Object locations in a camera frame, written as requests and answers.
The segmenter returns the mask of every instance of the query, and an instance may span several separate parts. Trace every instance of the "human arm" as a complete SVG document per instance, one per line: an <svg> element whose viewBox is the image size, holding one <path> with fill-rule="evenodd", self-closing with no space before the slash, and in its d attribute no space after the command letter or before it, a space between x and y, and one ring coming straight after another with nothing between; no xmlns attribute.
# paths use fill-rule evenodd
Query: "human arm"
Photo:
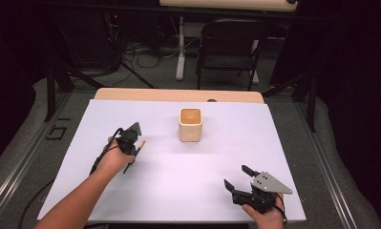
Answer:
<svg viewBox="0 0 381 229"><path fill-rule="evenodd" d="M95 204L112 178L135 156L123 154L115 140L97 165L97 169L60 200L34 228L83 228Z"/></svg>
<svg viewBox="0 0 381 229"><path fill-rule="evenodd" d="M276 197L275 204L280 209L283 209L282 199L283 199L282 194ZM283 215L279 210L275 208L271 208L268 212L264 214L260 214L258 211L256 211L255 209L253 209L251 206L247 204L243 205L242 208L244 211L247 212L248 215L250 215L253 218L253 220L255 220L259 229L283 229L284 228Z"/></svg>

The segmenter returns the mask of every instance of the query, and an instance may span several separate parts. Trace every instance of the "forearm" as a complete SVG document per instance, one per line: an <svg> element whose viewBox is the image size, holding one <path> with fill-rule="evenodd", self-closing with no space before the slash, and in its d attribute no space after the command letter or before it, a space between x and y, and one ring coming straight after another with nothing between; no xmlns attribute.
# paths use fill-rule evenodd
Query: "forearm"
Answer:
<svg viewBox="0 0 381 229"><path fill-rule="evenodd" d="M95 171L59 201L35 228L83 228L114 174Z"/></svg>

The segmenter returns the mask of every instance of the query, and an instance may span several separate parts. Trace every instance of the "black chair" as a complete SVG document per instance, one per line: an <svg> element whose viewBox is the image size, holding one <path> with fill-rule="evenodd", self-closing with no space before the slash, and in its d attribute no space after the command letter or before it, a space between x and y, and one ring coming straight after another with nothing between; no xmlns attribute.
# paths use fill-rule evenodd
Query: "black chair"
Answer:
<svg viewBox="0 0 381 229"><path fill-rule="evenodd" d="M197 89L201 84L201 69L206 69L239 71L238 74L248 71L250 91L259 52L268 34L267 25L259 20L222 18L207 23L201 31Z"/></svg>

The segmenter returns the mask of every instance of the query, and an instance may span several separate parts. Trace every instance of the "chair seat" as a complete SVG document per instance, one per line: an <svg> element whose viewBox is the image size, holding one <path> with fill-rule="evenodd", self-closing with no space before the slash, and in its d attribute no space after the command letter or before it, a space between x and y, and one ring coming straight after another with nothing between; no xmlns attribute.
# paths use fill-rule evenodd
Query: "chair seat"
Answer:
<svg viewBox="0 0 381 229"><path fill-rule="evenodd" d="M201 66L205 69L234 69L250 70L253 60L247 56L208 54L204 57Z"/></svg>

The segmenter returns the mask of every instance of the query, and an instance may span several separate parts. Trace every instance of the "person's right hand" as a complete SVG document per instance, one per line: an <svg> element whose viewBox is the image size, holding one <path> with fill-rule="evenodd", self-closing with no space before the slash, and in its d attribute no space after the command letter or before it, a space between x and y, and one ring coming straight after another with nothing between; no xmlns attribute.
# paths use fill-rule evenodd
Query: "person's right hand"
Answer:
<svg viewBox="0 0 381 229"><path fill-rule="evenodd" d="M109 149L111 150L109 150L98 163L96 171L100 170L103 172L109 172L114 176L123 168L125 168L128 163L132 163L136 158L135 156L123 154L119 149L118 143L115 139L113 139Z"/></svg>
<svg viewBox="0 0 381 229"><path fill-rule="evenodd" d="M283 209L283 204L279 197L276 197L276 205L280 209ZM259 229L282 229L284 227L282 213L273 207L264 214L260 214L247 204L243 205L242 208L255 220Z"/></svg>

